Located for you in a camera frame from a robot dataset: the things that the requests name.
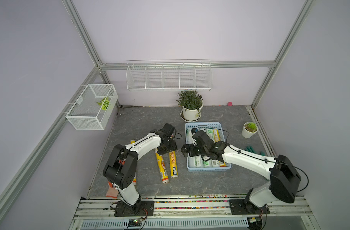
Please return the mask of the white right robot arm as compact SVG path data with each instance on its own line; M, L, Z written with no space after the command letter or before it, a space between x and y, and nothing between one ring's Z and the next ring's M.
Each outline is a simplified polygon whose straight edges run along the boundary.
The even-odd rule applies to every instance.
M200 156L205 161L217 160L238 165L267 179L264 185L248 191L244 199L246 209L262 208L274 201L288 204L295 202L301 176L288 157L262 156L241 150L225 141L214 142L203 130L194 132L192 139L193 143L181 148L185 157Z

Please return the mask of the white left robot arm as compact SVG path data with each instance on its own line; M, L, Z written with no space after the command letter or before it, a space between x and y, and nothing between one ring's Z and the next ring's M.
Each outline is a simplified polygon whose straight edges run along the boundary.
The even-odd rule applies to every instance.
M137 208L141 202L133 184L138 160L152 150L159 155L177 150L173 125L166 123L133 144L117 144L104 166L103 176L118 189L121 201L129 208Z

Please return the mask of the blue plastic basket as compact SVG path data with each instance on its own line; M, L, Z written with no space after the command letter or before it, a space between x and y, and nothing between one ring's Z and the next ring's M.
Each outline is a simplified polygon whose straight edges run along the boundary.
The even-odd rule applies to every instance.
M220 135L220 140L221 141L226 141L227 137L229 135L229 133L225 130L222 129L221 123L220 122L194 122L194 123L186 123L185 124L185 139L186 139L186 144L188 144L187 141L187 128L195 128L198 131L200 130L204 130L207 133L207 129L217 129L219 131L219 135ZM226 171L228 169L231 168L231 164L226 163L226 167L219 167L219 168L205 168L203 167L203 161L201 156L200 157L200 168L190 168L189 167L189 161L188 161L188 157L186 157L186 163L187 163L187 168L189 172L218 172L218 171Z

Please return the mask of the large potted green plant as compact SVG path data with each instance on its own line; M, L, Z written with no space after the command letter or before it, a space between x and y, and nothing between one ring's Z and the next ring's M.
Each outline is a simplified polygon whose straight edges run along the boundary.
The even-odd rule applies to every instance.
M202 95L198 91L180 91L177 99L178 105L182 107L182 117L186 121L196 121L201 116L203 108Z

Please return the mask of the small potted succulent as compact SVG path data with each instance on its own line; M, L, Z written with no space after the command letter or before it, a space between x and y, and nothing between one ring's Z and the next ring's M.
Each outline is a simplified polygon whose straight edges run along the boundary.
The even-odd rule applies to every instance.
M243 126L242 136L244 138L248 139L248 138L252 137L257 132L258 132L257 125L253 122L247 122Z

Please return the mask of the orange work glove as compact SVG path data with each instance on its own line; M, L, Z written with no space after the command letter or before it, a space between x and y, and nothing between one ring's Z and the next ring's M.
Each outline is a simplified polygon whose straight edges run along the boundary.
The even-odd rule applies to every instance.
M108 182L108 191L106 193L106 197L116 199L118 197L118 194L119 194L119 192L118 192L117 188L113 185L113 183Z

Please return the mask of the green leaf toy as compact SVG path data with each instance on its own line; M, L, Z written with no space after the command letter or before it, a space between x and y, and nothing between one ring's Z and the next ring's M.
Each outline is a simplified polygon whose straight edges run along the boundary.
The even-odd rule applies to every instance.
M110 105L110 98L105 97L100 102L97 102L97 104L100 106L100 108L104 111L106 111Z

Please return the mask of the white vent grille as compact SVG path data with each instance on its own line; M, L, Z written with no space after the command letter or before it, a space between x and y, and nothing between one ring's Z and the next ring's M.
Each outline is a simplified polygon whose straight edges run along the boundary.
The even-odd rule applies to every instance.
M211 229L249 227L247 218L148 218L84 220L78 230L154 230L154 229Z

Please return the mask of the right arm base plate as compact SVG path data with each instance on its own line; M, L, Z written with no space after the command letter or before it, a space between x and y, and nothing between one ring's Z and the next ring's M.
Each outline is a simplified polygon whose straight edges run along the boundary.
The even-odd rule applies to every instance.
M253 205L251 202L245 202L241 199L229 200L230 210L232 215L264 215L270 214L270 210L267 205L259 208Z

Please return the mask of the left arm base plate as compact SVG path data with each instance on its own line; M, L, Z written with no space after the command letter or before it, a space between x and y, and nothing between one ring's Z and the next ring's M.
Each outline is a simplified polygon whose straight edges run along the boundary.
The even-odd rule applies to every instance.
M115 208L115 217L148 217L153 216L153 201L138 201L135 205L130 206L124 201L117 203Z

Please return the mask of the white mesh wall basket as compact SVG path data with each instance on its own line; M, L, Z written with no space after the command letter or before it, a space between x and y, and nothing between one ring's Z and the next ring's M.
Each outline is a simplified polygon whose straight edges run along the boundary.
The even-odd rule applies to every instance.
M110 98L106 111L97 104L105 97ZM113 84L91 83L86 85L65 117L76 130L104 130L117 100L118 95Z

